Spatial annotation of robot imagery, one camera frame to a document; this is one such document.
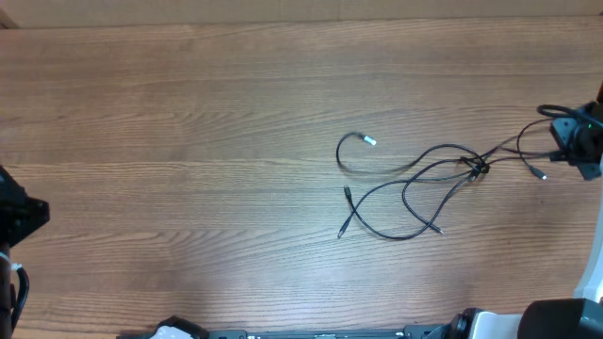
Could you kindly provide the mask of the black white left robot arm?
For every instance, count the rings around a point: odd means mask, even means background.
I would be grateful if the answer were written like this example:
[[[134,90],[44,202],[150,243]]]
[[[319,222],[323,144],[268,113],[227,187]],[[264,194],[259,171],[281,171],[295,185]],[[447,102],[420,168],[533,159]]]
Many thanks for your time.
[[[1,339],[10,339],[27,301],[30,282],[10,250],[50,220],[49,203],[30,197],[1,168]]]

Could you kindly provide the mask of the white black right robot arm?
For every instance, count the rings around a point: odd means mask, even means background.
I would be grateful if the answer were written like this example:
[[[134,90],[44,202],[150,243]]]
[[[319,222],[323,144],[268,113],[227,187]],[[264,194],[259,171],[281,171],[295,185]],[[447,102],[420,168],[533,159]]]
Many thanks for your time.
[[[537,112],[552,119],[550,132],[559,150],[551,161],[579,169],[586,181],[602,176],[602,100],[569,108],[540,105]],[[431,338],[594,338],[602,336],[602,218],[582,277],[570,299],[537,300],[521,315],[500,315],[467,309]]]

